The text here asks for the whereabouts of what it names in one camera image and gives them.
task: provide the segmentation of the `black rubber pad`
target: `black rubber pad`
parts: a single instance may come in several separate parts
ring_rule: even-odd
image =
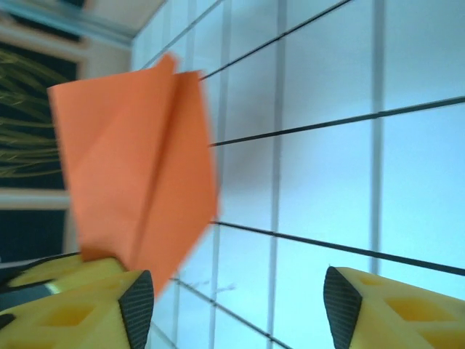
[[[144,349],[153,312],[153,285],[150,271],[139,278],[118,300],[131,349]]]
[[[15,320],[15,316],[13,314],[3,314],[0,315],[0,331],[3,329],[6,325],[10,324]]]
[[[335,349],[349,349],[357,325],[362,295],[334,267],[326,271],[323,299]]]

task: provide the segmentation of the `folded paper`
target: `folded paper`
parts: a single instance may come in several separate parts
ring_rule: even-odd
[[[85,260],[117,257],[165,287],[217,209],[198,72],[150,69],[49,90]]]

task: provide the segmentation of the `square hole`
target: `square hole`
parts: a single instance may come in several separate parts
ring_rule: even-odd
[[[451,314],[428,300],[392,298],[387,304],[406,321],[454,321]]]
[[[465,348],[465,331],[431,331],[421,334],[434,349]]]
[[[53,310],[42,326],[78,326],[94,310],[90,305],[68,305]]]

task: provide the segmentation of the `yellow plastic part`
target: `yellow plastic part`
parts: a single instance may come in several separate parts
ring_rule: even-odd
[[[16,317],[0,331],[0,348],[130,349],[118,299],[140,274],[119,273],[0,312]]]
[[[46,286],[51,292],[60,293],[124,271],[123,265],[115,258],[83,262],[81,255],[76,254],[32,267],[17,278],[12,279],[8,286],[24,286],[53,280]]]
[[[465,302],[350,268],[363,297],[351,349],[464,349]]]

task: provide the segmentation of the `tile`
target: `tile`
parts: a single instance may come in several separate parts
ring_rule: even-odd
[[[268,317],[270,242],[269,236],[220,228],[217,302],[263,330]]]
[[[267,338],[230,315],[217,310],[214,347],[221,349],[266,349]]]
[[[223,6],[216,6],[195,26],[193,65],[205,74],[222,64]]]
[[[211,305],[181,287],[179,294],[178,349],[208,348]]]
[[[195,18],[202,15],[211,5],[217,2],[215,0],[194,0],[194,1],[195,1]]]
[[[371,112],[371,1],[352,1],[288,35],[283,127]]]
[[[138,71],[145,64],[144,39],[145,37],[139,33],[132,41],[131,71]]]
[[[223,222],[271,228],[271,138],[222,146],[221,206]]]
[[[202,81],[204,97],[209,107],[210,137],[211,142],[216,143],[219,139],[219,99],[222,92],[221,75],[223,72],[210,76]]]
[[[234,60],[278,34],[279,0],[230,1],[230,60]]]
[[[465,105],[386,118],[383,252],[465,268]]]
[[[368,271],[369,258],[279,239],[277,264],[275,337],[292,348],[333,348],[323,303],[326,270]]]
[[[370,246],[371,122],[283,136],[279,232]]]
[[[189,25],[189,0],[170,0],[169,41],[174,40]]]
[[[147,56],[154,58],[163,49],[164,11],[159,10],[147,24],[150,40],[147,43]]]
[[[380,276],[449,297],[464,298],[465,278],[426,268],[414,267],[389,260],[380,261]]]
[[[465,95],[465,2],[387,1],[386,109]]]
[[[186,62],[187,62],[187,37],[183,36],[178,41],[174,43],[173,46],[169,48],[169,51],[174,54],[178,62],[178,71],[183,72],[186,71]]]
[[[275,87],[276,44],[228,68],[226,140],[273,131]]]
[[[339,0],[287,1],[286,29],[288,30],[299,25],[338,2]]]
[[[170,19],[171,19],[171,1],[165,1],[160,9],[157,11],[160,17],[163,18],[163,27],[161,35],[161,46],[165,47],[170,42],[169,32],[171,30]]]
[[[189,286],[210,296],[213,263],[214,226],[205,232],[183,263],[179,277]]]
[[[176,299],[174,282],[169,283],[163,293],[155,300],[152,322],[170,339],[174,332],[174,302]]]

